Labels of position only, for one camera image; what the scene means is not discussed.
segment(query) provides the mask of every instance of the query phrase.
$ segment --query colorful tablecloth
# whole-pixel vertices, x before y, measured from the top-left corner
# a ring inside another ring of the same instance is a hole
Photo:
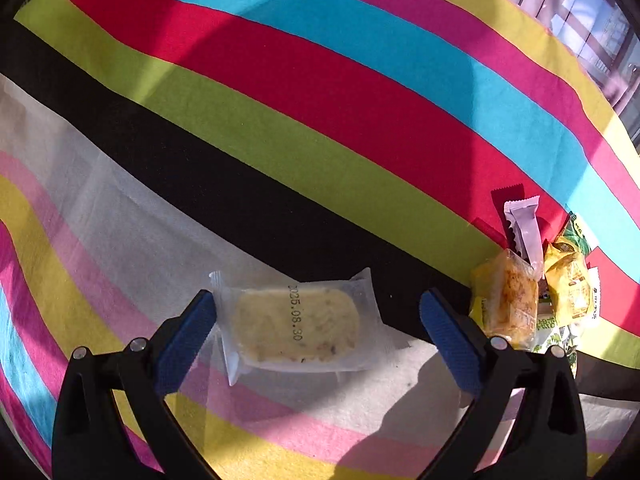
[[[33,0],[1,27],[0,398],[45,472],[73,348],[149,336],[212,270],[262,285],[370,267],[387,366],[230,388],[213,334],[167,402],[223,478],[415,477],[464,410],[418,297],[437,286],[466,312],[470,270],[507,245],[502,203],[532,195],[543,238],[572,210],[600,241],[578,386],[590,472],[612,453],[640,400],[640,161],[518,7]]]

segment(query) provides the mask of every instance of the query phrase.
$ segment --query red stripe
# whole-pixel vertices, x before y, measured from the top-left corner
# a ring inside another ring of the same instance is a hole
[[[511,194],[497,193],[500,201],[540,195],[543,238],[553,238],[562,227],[562,207],[471,129],[413,91],[331,50],[175,0],[71,1],[122,43],[307,124],[423,190],[492,238],[504,231],[492,192],[505,187]],[[631,286],[632,280],[604,255],[601,264],[607,267],[603,289],[625,295],[614,303],[603,298],[602,315],[612,322],[622,319],[640,335],[640,311],[631,310],[640,286]]]
[[[414,23],[458,47],[558,119],[572,131],[593,169],[640,227],[640,190],[584,113],[580,97],[571,85],[535,63],[485,22],[446,0],[361,1]]]
[[[7,382],[1,364],[0,402],[2,402],[7,414],[11,418],[15,432],[18,434],[18,437],[20,437],[20,440],[29,451],[31,451],[31,454],[38,461],[43,471],[51,477],[51,450],[38,433],[29,415],[24,411],[24,406],[20,402],[20,399],[18,399],[14,390]]]
[[[58,400],[68,359],[47,329],[22,273],[11,234],[0,222],[0,283],[7,298],[15,331],[51,395]],[[162,470],[144,440],[126,428],[141,462]]]

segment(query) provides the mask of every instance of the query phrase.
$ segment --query blue stripe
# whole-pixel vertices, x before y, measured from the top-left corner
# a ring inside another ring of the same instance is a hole
[[[4,290],[0,287],[0,364],[9,386],[24,406],[33,425],[51,447],[56,399],[42,382],[11,320]]]
[[[359,0],[179,1],[305,38],[432,101],[511,159],[565,210],[580,213],[604,253],[640,283],[640,230],[588,163],[571,131],[442,38]],[[432,134],[428,124],[425,134]]]

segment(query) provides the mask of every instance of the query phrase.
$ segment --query blue gripper pad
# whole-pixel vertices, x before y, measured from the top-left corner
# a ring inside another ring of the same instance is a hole
[[[180,326],[156,361],[154,389],[159,397],[180,389],[216,318],[216,304],[208,290],[201,290],[184,314],[176,318]]]
[[[482,390],[482,364],[458,323],[431,291],[420,298],[420,320],[461,390],[477,397]]]

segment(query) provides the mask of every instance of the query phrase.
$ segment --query translucent plastic package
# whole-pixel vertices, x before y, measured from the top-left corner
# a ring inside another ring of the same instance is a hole
[[[487,336],[500,335],[511,346],[533,350],[538,314],[536,271],[510,250],[504,250],[472,271],[472,317]]]
[[[226,286],[210,275],[226,371],[233,386],[252,368],[279,372],[366,370],[390,350],[371,273],[289,286]]]

